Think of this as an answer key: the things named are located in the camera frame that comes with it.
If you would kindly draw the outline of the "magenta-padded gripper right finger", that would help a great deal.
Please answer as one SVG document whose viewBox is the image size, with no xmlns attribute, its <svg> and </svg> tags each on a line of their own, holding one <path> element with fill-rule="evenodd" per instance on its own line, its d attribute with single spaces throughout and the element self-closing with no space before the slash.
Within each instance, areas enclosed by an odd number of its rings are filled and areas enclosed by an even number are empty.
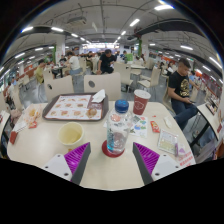
<svg viewBox="0 0 224 224">
<path fill-rule="evenodd" d="M 167 154 L 153 150 L 134 142 L 133 154 L 145 185 L 168 176 L 181 169 L 180 165 Z"/>
</svg>

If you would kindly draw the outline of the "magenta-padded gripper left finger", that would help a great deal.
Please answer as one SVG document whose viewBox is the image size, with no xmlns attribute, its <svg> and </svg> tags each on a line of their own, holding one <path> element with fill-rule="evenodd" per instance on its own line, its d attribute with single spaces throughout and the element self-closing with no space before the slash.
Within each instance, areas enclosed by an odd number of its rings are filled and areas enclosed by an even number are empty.
<svg viewBox="0 0 224 224">
<path fill-rule="evenodd" d="M 65 155 L 56 154 L 43 166 L 43 169 L 79 185 L 90 153 L 90 143 L 85 143 Z"/>
</svg>

